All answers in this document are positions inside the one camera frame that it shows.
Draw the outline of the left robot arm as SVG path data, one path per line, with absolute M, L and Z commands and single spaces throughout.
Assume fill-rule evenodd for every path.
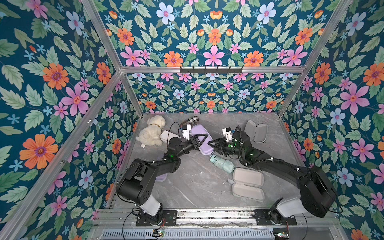
M 167 152 L 158 161 L 146 162 L 135 159 L 117 184 L 117 195 L 125 202 L 132 202 L 150 217 L 161 214 L 162 204 L 155 199 L 152 191 L 158 176 L 177 171 L 182 163 L 181 156 L 199 149 L 208 134 L 197 134 L 188 141 L 170 139 Z

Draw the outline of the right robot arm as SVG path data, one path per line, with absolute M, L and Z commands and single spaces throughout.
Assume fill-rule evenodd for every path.
M 208 145 L 220 155 L 237 156 L 246 168 L 272 174 L 299 189 L 298 198 L 280 198 L 270 208 L 270 219 L 275 223 L 282 218 L 304 213 L 323 218 L 338 198 L 337 191 L 321 168 L 301 167 L 272 157 L 254 148 L 244 131 L 235 132 L 231 142 L 220 138 L 209 141 Z

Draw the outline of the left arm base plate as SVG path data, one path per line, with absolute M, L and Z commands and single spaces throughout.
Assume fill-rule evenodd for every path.
M 143 211 L 139 211 L 136 226 L 137 227 L 161 227 L 175 226 L 178 212 L 176 210 L 162 210 L 157 215 L 151 216 Z

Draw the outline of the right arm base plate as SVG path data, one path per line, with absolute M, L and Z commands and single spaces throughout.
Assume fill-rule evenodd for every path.
M 252 214 L 256 219 L 258 226 L 282 226 L 288 224 L 289 226 L 296 226 L 297 221 L 295 217 L 283 217 L 278 211 L 271 211 L 269 209 L 256 209 Z

